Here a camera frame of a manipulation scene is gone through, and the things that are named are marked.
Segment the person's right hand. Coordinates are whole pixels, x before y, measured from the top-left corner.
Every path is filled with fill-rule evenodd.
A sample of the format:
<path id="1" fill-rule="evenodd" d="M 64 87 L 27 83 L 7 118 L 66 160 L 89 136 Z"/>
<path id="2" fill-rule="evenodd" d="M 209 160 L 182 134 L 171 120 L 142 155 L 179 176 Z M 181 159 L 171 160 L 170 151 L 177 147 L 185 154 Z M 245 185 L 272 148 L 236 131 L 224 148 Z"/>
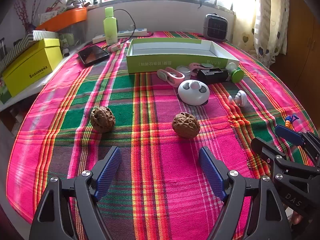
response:
<path id="1" fill-rule="evenodd" d="M 290 225 L 297 225 L 301 222 L 303 217 L 300 214 L 298 214 L 296 211 L 293 211 L 285 204 L 283 204 L 283 208 L 285 209 L 285 213 Z"/>

